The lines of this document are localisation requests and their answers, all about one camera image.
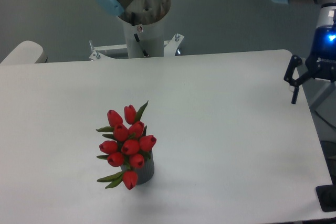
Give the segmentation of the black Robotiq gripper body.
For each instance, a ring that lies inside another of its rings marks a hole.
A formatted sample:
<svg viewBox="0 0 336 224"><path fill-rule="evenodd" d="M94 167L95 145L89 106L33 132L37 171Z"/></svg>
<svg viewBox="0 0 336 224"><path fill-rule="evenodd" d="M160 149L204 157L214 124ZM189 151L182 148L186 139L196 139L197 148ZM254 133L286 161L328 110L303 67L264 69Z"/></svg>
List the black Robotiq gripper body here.
<svg viewBox="0 0 336 224"><path fill-rule="evenodd" d="M327 25L315 30L305 65L312 78L335 82L335 27Z"/></svg>

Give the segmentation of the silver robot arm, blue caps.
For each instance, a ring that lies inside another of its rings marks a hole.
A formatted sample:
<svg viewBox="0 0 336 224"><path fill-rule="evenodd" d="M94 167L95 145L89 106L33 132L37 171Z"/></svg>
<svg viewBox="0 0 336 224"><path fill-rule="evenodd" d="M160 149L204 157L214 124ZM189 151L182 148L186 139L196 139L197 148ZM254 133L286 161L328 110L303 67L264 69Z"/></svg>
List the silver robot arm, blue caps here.
<svg viewBox="0 0 336 224"><path fill-rule="evenodd" d="M293 55L284 80L294 88L291 102L296 103L299 87L309 79L322 79L326 84L314 96L311 109L316 109L335 90L335 0L272 0L274 3L313 3L320 5L310 54L306 60Z"/></svg>

